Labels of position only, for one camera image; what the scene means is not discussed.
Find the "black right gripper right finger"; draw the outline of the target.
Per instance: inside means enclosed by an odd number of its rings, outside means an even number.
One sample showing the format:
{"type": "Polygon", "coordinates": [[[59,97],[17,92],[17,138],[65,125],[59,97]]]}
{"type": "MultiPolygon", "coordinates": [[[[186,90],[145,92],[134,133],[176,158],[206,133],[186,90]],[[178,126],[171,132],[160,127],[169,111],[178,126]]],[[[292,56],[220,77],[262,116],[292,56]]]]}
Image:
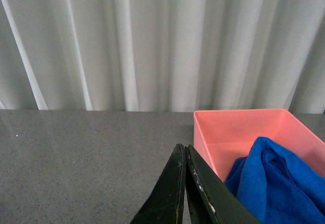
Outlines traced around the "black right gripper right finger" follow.
{"type": "Polygon", "coordinates": [[[228,190],[192,145],[185,148],[191,223],[260,223],[228,190]]]}

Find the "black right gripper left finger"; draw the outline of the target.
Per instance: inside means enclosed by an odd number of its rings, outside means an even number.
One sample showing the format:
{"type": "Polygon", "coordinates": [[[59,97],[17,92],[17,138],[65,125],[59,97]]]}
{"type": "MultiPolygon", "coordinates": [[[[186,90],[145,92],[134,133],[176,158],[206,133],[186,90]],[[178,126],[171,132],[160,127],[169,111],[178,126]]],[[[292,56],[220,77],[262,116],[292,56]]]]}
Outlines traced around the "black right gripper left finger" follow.
{"type": "Polygon", "coordinates": [[[131,223],[182,223],[185,180],[185,147],[177,144],[150,196],[131,223]]]}

